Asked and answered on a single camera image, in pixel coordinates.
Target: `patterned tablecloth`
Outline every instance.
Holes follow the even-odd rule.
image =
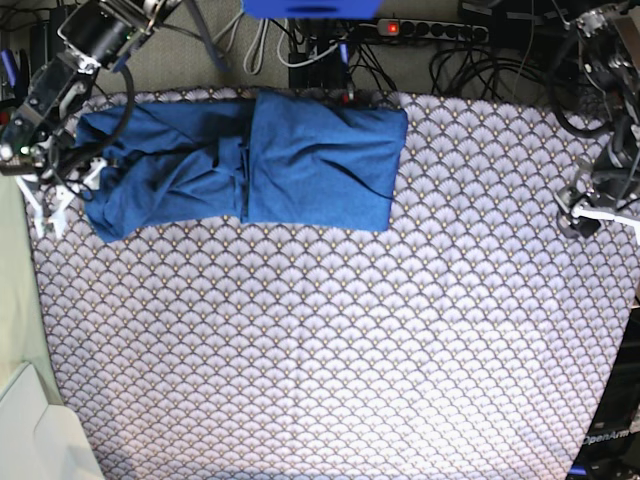
[[[533,108],[372,102],[410,120],[387,232],[225,217],[104,245],[78,205],[64,240],[32,229],[56,379],[108,479],[564,478],[640,279],[632,231],[556,228],[601,146]]]

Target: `blue fabric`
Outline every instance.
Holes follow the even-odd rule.
[[[103,155],[116,159],[100,176],[100,190],[85,210],[105,242],[138,227],[207,218],[240,217],[246,196],[241,148],[254,102],[147,104]],[[123,108],[83,116],[76,144],[103,138]]]
[[[386,230],[406,135],[404,110],[329,108],[261,93],[248,220]]]
[[[83,116],[76,144],[113,131],[122,110]],[[271,92],[257,102],[139,105],[104,151],[116,167],[103,170],[85,209],[106,242],[225,214],[385,230],[406,131],[404,111],[329,108]]]

